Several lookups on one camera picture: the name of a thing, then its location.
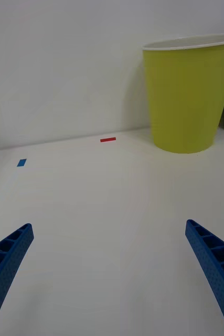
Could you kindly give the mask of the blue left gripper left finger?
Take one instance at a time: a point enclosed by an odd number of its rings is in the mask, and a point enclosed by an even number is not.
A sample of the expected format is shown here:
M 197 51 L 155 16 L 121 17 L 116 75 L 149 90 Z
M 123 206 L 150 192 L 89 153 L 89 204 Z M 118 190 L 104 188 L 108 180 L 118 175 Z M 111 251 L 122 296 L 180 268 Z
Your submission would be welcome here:
M 0 241 L 0 309 L 33 240 L 32 225 L 27 223 Z

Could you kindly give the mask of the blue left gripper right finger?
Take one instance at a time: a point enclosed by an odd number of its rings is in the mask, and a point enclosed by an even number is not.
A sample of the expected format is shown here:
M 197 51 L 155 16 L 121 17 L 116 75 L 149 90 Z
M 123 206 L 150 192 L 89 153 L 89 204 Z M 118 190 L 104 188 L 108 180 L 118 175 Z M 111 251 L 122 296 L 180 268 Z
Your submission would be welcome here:
M 185 236 L 224 317 L 224 241 L 192 219 L 186 222 Z

